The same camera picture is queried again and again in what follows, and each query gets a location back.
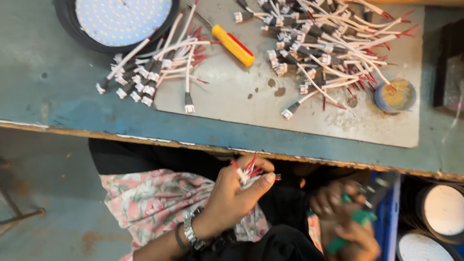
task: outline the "black bracelet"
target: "black bracelet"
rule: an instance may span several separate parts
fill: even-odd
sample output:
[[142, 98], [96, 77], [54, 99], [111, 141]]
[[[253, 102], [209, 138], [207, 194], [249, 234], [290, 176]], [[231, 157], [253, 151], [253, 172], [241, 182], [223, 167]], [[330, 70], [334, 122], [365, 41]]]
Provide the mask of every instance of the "black bracelet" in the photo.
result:
[[184, 250], [185, 250], [185, 249], [188, 249], [189, 246], [186, 246], [186, 245], [184, 244], [184, 242], [182, 242], [182, 239], [180, 239], [180, 235], [179, 235], [179, 228], [180, 228], [180, 226], [181, 226], [183, 223], [184, 223], [184, 222], [179, 223], [179, 224], [177, 224], [177, 226], [175, 226], [174, 233], [175, 233], [175, 240], [177, 241], [177, 244], [179, 245], [179, 247], [180, 247], [181, 249], [184, 249]]

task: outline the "hand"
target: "hand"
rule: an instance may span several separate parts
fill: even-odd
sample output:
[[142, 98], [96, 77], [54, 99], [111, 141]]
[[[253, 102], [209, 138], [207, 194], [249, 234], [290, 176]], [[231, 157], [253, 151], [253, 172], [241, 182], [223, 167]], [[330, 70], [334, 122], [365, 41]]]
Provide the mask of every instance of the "hand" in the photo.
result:
[[[253, 156], [241, 157], [237, 165], [243, 170], [252, 159]], [[232, 165], [221, 169], [205, 209], [192, 220], [198, 238], [212, 238], [233, 227], [272, 187], [276, 179], [274, 165], [257, 157], [255, 166], [263, 166], [264, 172], [270, 173], [262, 175], [247, 189], [240, 187], [239, 176]]]
[[[352, 203], [342, 203], [343, 190], [354, 200]], [[317, 195], [311, 198], [311, 209], [320, 218], [322, 248], [328, 260], [373, 261], [378, 256], [380, 247], [374, 239], [370, 223], [363, 227], [350, 220], [353, 211], [360, 209], [365, 201], [365, 196], [359, 194], [359, 184], [356, 182], [333, 182], [319, 189]], [[351, 243], [333, 256], [326, 251], [326, 247], [337, 236]]]

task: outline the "wristwatch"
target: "wristwatch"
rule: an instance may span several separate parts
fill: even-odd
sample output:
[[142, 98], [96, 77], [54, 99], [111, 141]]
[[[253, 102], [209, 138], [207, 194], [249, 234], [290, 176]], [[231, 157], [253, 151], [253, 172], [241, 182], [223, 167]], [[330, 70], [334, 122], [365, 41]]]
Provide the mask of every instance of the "wristwatch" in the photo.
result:
[[192, 229], [192, 219], [201, 212], [201, 209], [197, 209], [192, 212], [188, 212], [184, 217], [184, 233], [187, 240], [195, 248], [195, 250], [200, 250], [203, 247], [209, 245], [209, 242], [203, 241], [195, 235], [195, 232]]

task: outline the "floral fabric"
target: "floral fabric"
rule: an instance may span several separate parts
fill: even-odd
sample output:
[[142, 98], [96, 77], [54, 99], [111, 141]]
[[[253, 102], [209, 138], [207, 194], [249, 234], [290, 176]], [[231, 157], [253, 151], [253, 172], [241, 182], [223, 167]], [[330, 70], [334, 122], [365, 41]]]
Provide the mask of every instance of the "floral fabric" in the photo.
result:
[[[204, 207], [214, 182], [202, 176], [162, 169], [124, 175], [101, 175], [108, 192], [105, 204], [132, 235], [133, 251], [149, 241], [174, 230], [184, 215]], [[258, 241], [269, 230], [264, 213], [256, 204], [239, 224], [235, 234], [239, 241]], [[132, 261], [132, 253], [120, 261]]]

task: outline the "workbench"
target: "workbench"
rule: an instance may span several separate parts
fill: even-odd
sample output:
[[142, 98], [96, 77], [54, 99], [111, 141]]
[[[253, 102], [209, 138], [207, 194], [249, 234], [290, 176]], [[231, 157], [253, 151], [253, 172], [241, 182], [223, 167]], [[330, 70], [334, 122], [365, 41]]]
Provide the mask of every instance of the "workbench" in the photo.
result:
[[[464, 123], [450, 130], [454, 117], [431, 107], [437, 30], [462, 18], [461, 10], [426, 8], [419, 145], [413, 149], [155, 111], [114, 93], [99, 95], [95, 83], [108, 73], [112, 56], [71, 39], [51, 1], [7, 1], [2, 10], [2, 127], [464, 179]], [[230, 10], [231, 19], [237, 10]]]

